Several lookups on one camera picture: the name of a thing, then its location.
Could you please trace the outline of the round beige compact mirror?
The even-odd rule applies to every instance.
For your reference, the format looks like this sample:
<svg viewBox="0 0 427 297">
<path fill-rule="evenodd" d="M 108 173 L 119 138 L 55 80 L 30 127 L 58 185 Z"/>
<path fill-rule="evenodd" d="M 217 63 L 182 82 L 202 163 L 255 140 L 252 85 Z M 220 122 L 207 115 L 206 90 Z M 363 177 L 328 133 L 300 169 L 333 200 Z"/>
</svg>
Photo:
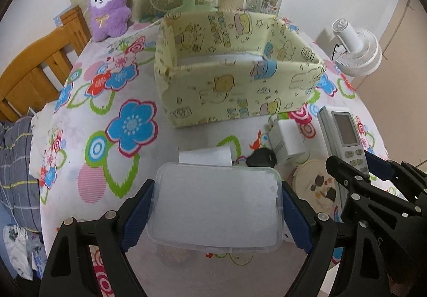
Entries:
<svg viewBox="0 0 427 297">
<path fill-rule="evenodd" d="M 326 170 L 325 159 L 309 159 L 298 165 L 287 180 L 297 196 L 308 202 L 316 213 L 330 217 L 338 210 L 335 180 Z"/>
</svg>

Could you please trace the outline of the white remote control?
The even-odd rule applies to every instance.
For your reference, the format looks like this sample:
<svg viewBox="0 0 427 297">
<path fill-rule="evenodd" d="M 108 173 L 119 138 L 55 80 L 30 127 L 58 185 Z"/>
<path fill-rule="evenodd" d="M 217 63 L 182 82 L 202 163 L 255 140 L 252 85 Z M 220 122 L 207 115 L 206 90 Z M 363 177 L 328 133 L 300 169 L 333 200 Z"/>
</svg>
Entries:
<svg viewBox="0 0 427 297">
<path fill-rule="evenodd" d="M 337 156 L 369 175 L 366 155 L 355 121 L 346 107 L 323 106 L 317 114 L 329 156 Z"/>
</svg>

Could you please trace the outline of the white power adapter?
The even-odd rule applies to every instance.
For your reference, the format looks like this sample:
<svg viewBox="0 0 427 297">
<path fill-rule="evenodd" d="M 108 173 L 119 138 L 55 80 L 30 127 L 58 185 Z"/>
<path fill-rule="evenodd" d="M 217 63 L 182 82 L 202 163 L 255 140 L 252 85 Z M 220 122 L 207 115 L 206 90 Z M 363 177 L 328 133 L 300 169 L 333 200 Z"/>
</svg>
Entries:
<svg viewBox="0 0 427 297">
<path fill-rule="evenodd" d="M 278 165 L 285 165 L 306 152 L 298 124 L 292 119 L 275 120 L 268 138 Z"/>
</svg>

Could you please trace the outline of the white 45W charger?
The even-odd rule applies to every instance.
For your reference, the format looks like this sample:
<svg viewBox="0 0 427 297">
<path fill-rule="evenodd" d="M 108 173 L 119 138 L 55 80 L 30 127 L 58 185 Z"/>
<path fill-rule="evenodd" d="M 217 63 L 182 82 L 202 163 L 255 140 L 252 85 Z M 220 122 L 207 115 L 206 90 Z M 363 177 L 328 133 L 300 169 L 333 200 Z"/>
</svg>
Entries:
<svg viewBox="0 0 427 297">
<path fill-rule="evenodd" d="M 179 163 L 231 167 L 231 149 L 229 146 L 222 146 L 180 152 Z"/>
</svg>

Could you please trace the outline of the grey plaid bedding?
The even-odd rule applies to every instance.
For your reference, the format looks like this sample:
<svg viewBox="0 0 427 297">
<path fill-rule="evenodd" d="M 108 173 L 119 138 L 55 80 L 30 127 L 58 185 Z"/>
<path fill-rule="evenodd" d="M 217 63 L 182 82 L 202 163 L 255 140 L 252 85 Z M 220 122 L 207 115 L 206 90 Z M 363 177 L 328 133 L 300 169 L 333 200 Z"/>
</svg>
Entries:
<svg viewBox="0 0 427 297">
<path fill-rule="evenodd" d="M 1 122 L 1 207 L 12 222 L 34 233 L 42 231 L 38 179 L 29 170 L 33 132 L 31 117 Z"/>
</svg>

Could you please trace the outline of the black car key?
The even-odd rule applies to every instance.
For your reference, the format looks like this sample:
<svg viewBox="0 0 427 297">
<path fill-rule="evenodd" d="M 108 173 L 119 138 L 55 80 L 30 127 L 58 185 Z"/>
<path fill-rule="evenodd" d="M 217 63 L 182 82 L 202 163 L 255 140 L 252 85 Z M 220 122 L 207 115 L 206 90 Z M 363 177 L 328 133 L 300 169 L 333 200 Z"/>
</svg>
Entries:
<svg viewBox="0 0 427 297">
<path fill-rule="evenodd" d="M 275 167 L 277 164 L 276 155 L 268 148 L 262 147 L 256 149 L 247 159 L 246 164 L 249 167 Z"/>
</svg>

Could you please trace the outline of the white floor fan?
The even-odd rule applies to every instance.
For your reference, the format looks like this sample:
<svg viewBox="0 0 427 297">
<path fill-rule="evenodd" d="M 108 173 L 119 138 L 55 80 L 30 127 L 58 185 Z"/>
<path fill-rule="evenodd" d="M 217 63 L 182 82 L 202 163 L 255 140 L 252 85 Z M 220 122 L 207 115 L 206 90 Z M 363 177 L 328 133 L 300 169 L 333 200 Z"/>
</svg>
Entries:
<svg viewBox="0 0 427 297">
<path fill-rule="evenodd" d="M 345 18 L 337 19 L 331 26 L 339 45 L 344 48 L 335 58 L 338 69 L 353 78 L 368 76 L 378 69 L 382 50 L 375 35 L 361 28 L 354 28 Z"/>
</svg>

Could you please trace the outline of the floral tablecloth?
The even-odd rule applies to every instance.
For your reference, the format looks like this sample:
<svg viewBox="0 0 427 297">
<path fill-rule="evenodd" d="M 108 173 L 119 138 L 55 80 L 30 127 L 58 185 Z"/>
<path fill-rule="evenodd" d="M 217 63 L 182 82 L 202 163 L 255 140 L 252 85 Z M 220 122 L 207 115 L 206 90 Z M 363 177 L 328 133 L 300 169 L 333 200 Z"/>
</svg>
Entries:
<svg viewBox="0 0 427 297">
<path fill-rule="evenodd" d="M 118 209 L 182 151 L 226 147 L 235 165 L 245 165 L 256 149 L 269 145 L 269 125 L 275 119 L 295 121 L 307 147 L 280 170 L 282 177 L 289 180 L 322 166 L 327 151 L 317 113 L 325 105 L 350 108 L 364 149 L 388 158 L 370 112 L 331 61 L 298 111 L 284 112 L 265 87 L 270 70 L 250 67 L 247 75 L 258 75 L 261 93 L 254 112 L 245 100 L 229 95 L 228 121 L 208 115 L 197 126 L 173 127 L 154 80 L 158 32 L 157 26 L 145 24 L 120 38 L 90 42 L 72 68 L 49 116 L 40 164 L 46 250 L 66 218 L 96 220 Z M 286 241 L 271 253 L 202 253 L 161 246 L 142 235 L 128 258 L 149 296 L 283 296 L 305 252 Z"/>
</svg>

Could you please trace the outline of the yellow cartoon fabric storage box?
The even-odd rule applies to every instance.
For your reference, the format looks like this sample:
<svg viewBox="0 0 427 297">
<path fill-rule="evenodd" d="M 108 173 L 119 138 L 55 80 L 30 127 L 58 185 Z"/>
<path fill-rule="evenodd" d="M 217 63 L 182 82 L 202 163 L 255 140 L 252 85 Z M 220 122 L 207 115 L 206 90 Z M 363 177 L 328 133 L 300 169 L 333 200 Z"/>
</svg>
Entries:
<svg viewBox="0 0 427 297">
<path fill-rule="evenodd" d="M 176 128 L 298 110 L 325 71 L 323 59 L 272 15 L 173 13 L 160 23 L 154 76 Z"/>
</svg>

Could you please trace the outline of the wooden chair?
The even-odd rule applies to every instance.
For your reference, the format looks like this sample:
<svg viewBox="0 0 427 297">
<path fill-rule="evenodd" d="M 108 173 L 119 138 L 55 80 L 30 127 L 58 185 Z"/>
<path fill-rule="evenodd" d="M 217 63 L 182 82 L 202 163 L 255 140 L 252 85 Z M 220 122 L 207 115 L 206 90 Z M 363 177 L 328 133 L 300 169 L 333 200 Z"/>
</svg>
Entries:
<svg viewBox="0 0 427 297">
<path fill-rule="evenodd" d="M 29 109 L 41 110 L 58 98 L 59 90 L 43 72 L 42 64 L 64 84 L 72 69 L 64 48 L 70 46 L 80 55 L 91 38 L 79 6 L 62 13 L 60 20 L 61 26 L 26 47 L 2 73 L 1 120 L 15 122 Z"/>
</svg>

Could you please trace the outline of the cotton swab container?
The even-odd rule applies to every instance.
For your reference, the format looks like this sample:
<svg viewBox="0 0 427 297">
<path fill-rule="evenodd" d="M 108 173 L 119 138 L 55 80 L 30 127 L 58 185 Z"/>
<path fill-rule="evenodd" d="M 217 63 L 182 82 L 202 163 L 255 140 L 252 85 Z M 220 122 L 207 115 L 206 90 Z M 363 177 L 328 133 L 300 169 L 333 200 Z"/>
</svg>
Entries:
<svg viewBox="0 0 427 297">
<path fill-rule="evenodd" d="M 238 0 L 218 0 L 218 10 L 234 11 L 238 8 Z"/>
</svg>

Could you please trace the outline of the purple plush toy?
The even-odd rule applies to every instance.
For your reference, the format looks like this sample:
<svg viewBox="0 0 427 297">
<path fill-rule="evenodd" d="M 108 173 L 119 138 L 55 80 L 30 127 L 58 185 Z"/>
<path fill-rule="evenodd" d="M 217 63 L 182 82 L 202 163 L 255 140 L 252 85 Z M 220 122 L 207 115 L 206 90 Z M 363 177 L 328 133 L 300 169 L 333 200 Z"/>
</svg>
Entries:
<svg viewBox="0 0 427 297">
<path fill-rule="evenodd" d="M 128 29 L 132 10 L 127 0 L 89 0 L 90 31 L 94 42 L 120 37 Z"/>
</svg>

